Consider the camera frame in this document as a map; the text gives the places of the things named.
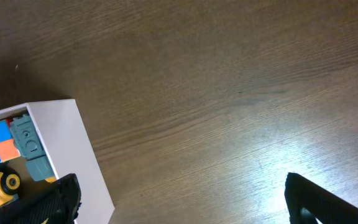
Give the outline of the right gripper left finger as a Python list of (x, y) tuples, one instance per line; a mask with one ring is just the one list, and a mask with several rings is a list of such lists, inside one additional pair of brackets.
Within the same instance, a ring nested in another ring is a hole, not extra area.
[(1, 207), (0, 224), (73, 224), (80, 206), (77, 176), (67, 174), (34, 196)]

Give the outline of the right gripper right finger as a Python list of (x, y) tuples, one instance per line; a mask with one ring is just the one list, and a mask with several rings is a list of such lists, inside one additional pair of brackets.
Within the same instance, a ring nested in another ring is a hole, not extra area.
[(285, 200), (291, 224), (358, 223), (358, 208), (297, 173), (288, 173)]

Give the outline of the yellow grey toy loader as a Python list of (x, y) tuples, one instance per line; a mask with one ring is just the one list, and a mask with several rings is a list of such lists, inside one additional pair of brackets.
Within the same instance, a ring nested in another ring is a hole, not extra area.
[(52, 166), (42, 146), (31, 117), (27, 114), (13, 118), (9, 128), (14, 145), (26, 159), (25, 166), (34, 181), (56, 181)]

